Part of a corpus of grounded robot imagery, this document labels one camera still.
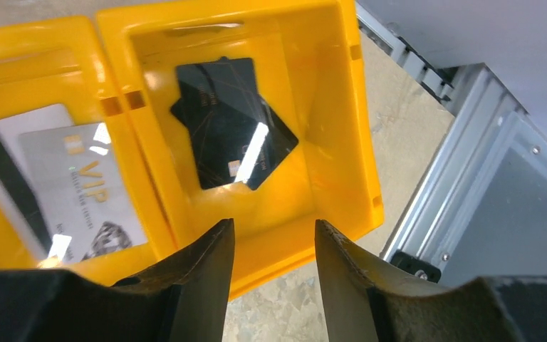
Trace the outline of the black credit card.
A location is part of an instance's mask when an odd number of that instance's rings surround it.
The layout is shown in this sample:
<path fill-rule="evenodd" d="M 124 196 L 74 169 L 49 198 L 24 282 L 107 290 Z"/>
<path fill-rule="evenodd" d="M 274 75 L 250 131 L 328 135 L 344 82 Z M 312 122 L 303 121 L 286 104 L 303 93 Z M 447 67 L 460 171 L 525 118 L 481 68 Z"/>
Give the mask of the black credit card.
<path fill-rule="evenodd" d="M 253 120 L 263 115 L 252 58 L 222 57 L 174 68 L 179 99 L 170 112 L 181 123 L 197 123 L 197 115 L 239 114 Z"/>
<path fill-rule="evenodd" d="M 256 98 L 255 110 L 239 110 L 225 102 L 201 106 L 191 96 L 180 98 L 170 112 L 189 132 L 199 186 L 203 190 L 236 181 L 258 128 L 266 134 L 262 145 L 257 147 L 254 166 L 246 180 L 250 190 L 258 189 L 299 143 L 261 96 Z"/>

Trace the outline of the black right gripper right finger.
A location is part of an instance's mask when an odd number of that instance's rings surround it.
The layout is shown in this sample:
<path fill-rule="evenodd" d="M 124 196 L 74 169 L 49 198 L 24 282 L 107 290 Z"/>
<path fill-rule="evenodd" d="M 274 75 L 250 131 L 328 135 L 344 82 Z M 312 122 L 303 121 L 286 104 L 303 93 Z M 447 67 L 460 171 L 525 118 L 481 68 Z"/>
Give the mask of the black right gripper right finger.
<path fill-rule="evenodd" d="M 547 276 L 484 276 L 446 288 L 315 223 L 331 341 L 547 341 Z"/>

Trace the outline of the silver VIP credit card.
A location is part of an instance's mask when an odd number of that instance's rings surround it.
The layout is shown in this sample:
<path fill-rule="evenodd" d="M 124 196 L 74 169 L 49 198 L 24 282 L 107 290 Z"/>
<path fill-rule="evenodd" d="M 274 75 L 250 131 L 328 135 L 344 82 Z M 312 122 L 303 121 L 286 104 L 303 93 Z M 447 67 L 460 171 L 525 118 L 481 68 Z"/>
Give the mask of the silver VIP credit card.
<path fill-rule="evenodd" d="M 23 133 L 19 145 L 49 232 L 69 241 L 65 263 L 147 243 L 105 123 Z"/>

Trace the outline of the white credit card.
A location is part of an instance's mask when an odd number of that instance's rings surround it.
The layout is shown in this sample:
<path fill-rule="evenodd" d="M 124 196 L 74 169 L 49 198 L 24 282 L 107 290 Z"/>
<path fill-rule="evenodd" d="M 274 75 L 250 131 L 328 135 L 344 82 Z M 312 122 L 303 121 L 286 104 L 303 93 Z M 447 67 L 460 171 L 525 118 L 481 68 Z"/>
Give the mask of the white credit card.
<path fill-rule="evenodd" d="M 35 259 L 48 256 L 52 241 L 33 192 L 19 136 L 72 125 L 67 108 L 60 103 L 0 119 L 0 210 L 13 226 L 14 236 Z"/>

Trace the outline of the aluminium frame rail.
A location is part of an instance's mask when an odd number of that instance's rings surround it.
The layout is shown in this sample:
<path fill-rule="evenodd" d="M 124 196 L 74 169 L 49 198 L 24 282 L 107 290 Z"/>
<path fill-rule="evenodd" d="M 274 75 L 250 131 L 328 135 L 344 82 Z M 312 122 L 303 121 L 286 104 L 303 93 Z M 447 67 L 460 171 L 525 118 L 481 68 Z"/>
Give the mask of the aluminium frame rail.
<path fill-rule="evenodd" d="M 454 116 L 381 258 L 446 286 L 547 276 L 547 137 L 488 66 L 444 73 L 355 7 L 369 38 Z"/>

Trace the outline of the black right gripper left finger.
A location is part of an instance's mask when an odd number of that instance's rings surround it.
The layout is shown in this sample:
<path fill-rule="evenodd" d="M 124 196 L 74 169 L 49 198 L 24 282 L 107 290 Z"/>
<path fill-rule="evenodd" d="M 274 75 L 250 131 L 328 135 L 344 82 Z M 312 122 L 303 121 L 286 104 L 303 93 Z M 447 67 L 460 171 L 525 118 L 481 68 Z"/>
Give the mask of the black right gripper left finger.
<path fill-rule="evenodd" d="M 234 220 L 117 281 L 65 269 L 0 271 L 0 341 L 220 341 Z"/>

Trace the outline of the orange plastic divided bin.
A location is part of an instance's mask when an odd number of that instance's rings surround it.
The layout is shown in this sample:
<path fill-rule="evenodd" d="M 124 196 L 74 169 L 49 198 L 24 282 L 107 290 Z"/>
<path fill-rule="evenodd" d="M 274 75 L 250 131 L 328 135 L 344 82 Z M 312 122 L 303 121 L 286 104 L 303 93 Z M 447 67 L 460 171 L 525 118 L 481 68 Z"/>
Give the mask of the orange plastic divided bin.
<path fill-rule="evenodd" d="M 299 139 L 256 190 L 265 130 L 236 181 L 203 190 L 187 129 L 170 112 L 176 66 L 252 58 L 259 95 Z M 105 123 L 147 243 L 67 264 L 65 236 L 35 259 L 0 210 L 0 269 L 63 268 L 102 284 L 235 225 L 230 297 L 315 258 L 324 219 L 358 239 L 384 220 L 352 1 L 174 1 L 0 27 L 0 119 L 63 104 L 73 125 Z"/>

